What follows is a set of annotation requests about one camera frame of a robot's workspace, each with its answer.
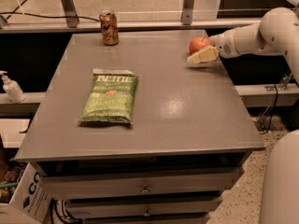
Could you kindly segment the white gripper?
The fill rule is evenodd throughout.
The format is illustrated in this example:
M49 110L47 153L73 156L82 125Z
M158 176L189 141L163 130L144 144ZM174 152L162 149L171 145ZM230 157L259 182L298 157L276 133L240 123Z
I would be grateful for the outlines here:
M215 61L219 54L222 58L229 59L239 56L235 45L237 30L230 29L222 34L212 35L209 40L214 46L205 46L187 58L188 64L207 63Z

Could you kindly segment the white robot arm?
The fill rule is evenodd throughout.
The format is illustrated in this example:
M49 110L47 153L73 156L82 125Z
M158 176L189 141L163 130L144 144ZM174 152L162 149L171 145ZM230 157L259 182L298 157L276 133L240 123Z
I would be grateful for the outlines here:
M194 38L189 53L190 66L219 57L281 55L299 82L299 18L288 8L273 8L258 23L208 38ZM283 136L270 152L263 178L259 224L299 224L299 130Z

